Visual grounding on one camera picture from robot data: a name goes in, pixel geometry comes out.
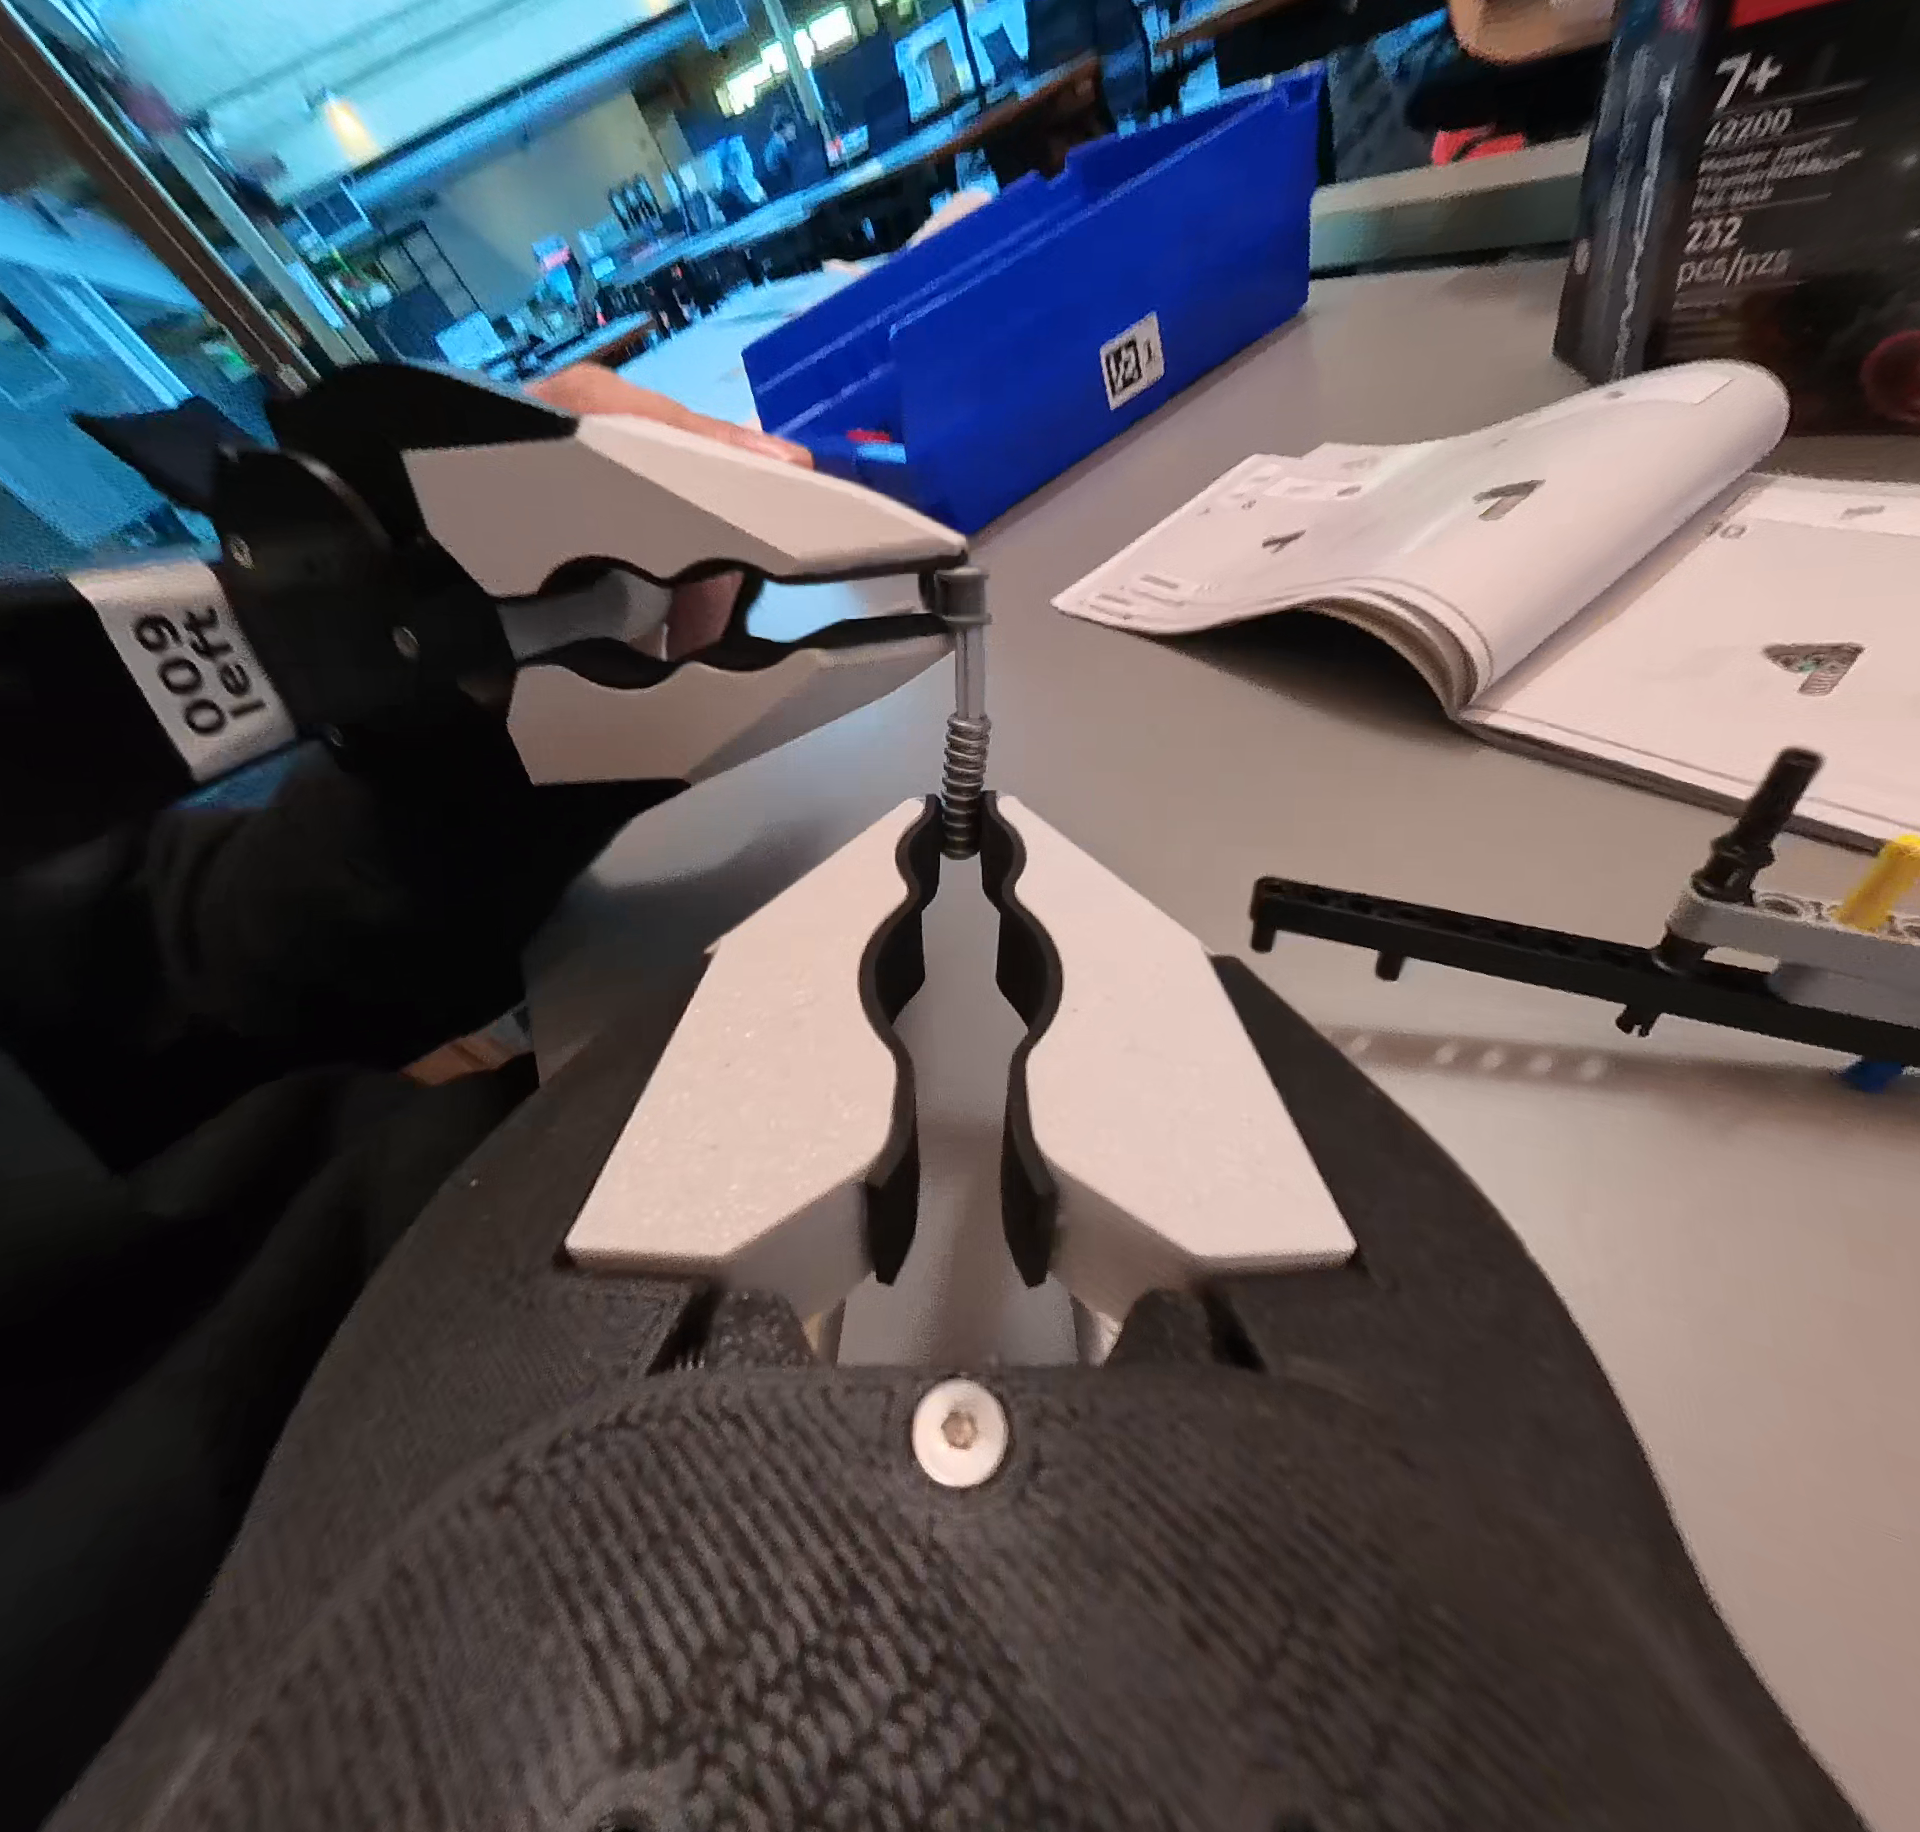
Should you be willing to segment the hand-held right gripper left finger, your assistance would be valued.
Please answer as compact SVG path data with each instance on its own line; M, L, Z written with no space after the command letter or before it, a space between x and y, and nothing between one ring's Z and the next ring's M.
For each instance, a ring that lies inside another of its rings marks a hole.
M940 885L933 797L888 811L711 942L565 1234L602 1279L786 1303L843 1349L853 1292L916 1248L924 1140L899 1015Z

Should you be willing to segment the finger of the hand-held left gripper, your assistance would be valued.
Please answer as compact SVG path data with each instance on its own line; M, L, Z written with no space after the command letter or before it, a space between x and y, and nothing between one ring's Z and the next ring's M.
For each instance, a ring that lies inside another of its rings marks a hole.
M594 416L569 435L406 450L419 519L493 601L568 571L667 589L696 573L775 582L959 564L955 529L857 482L653 421Z
M508 738L534 785L700 785L897 693L951 657L935 617L730 636L688 661L594 640L519 669Z

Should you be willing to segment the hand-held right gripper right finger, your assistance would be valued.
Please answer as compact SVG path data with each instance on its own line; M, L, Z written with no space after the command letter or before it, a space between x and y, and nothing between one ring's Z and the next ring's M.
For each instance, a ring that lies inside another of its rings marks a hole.
M1343 1268L1356 1236L1231 980L1186 926L1016 797L982 807L994 983L1021 1020L1001 1216L1028 1287L1066 1294L1079 1355L1141 1299Z

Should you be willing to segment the toy shock absorber with spring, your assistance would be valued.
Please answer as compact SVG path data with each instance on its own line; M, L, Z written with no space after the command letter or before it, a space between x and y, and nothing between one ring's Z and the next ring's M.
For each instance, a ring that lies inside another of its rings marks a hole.
M948 859L972 859L989 768L988 632L989 578L972 564L924 581L928 610L951 645L953 703L940 773L940 827Z

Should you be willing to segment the person's left forearm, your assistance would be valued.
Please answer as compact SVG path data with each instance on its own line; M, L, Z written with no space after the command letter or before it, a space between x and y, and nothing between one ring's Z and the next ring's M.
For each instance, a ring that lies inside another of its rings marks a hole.
M674 780L530 783L485 713L304 743L199 806L72 586L5 589L5 1053L98 1077L249 1053L403 1067L493 1027L564 892Z

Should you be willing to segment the grey desk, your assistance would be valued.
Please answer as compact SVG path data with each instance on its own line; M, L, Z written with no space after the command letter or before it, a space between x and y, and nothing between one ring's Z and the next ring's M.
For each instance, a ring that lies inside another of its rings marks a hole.
M983 534L989 785L1236 956L1497 1209L1587 1340L1754 1672L1871 1828L1916 1828L1916 1080L1730 1028L1616 1030L1601 1003L1286 933L1261 876L1647 946L1719 814L1462 732L1337 619L1143 640L1066 586L1251 452L1465 432L1576 390L1563 262L1317 280L1307 310ZM911 793L949 673L637 821L530 956L541 1073ZM853 1292L851 1366L1089 1391L1067 1292L1004 1262L1021 1017L977 875L943 876L903 1013L921 1217Z

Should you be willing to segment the person's left hand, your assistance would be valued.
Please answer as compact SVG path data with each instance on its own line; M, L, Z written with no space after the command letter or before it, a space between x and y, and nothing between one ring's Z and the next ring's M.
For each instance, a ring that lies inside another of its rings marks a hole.
M757 452L786 465L803 470L812 465L811 454L799 444L700 416L656 390L622 379L614 370L595 362L576 362L545 379L528 379L523 390L576 417L637 417L704 435L736 450ZM642 625L642 634L631 643L659 661L684 661L708 650L708 645L716 645L736 617L744 582L744 574L732 571L699 581L677 578L668 605L659 606L653 619Z

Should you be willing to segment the partly built toy brick assembly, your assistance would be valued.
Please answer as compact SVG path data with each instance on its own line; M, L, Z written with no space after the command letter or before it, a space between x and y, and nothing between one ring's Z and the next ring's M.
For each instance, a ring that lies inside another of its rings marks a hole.
M1917 1067L1916 838L1883 840L1840 903L1764 889L1820 768L1774 756L1647 948L1277 876L1251 889L1251 946L1293 934L1368 951L1381 981L1417 963L1602 1000L1634 1038L1662 1017L1734 1028L1832 1053L1882 1090Z

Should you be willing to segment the blue plastic bin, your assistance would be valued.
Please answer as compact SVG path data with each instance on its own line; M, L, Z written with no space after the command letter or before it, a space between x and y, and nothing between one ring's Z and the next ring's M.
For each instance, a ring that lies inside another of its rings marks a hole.
M977 532L1310 293L1324 78L1075 145L745 348L760 426Z

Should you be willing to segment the person's dark clothing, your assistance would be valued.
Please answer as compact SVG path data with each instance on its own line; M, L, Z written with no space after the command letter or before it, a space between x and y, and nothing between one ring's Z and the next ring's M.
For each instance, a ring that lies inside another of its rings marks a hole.
M536 1082L307 1070L121 1173L5 1060L5 1828L149 1687L323 1347Z

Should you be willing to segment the open instruction booklet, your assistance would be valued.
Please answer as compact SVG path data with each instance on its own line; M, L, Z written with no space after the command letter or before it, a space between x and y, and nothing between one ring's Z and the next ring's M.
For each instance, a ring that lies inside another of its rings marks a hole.
M1465 435L1257 452L1052 597L1173 640L1321 615L1478 738L1737 811L1781 750L1792 821L1917 822L1916 482L1764 473L1784 388L1706 361Z

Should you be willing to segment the toy building set box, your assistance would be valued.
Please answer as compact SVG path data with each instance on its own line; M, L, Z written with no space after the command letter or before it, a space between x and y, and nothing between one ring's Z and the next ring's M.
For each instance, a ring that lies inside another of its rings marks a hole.
M1917 430L1917 0L1618 0L1563 280L1583 379L1747 361Z

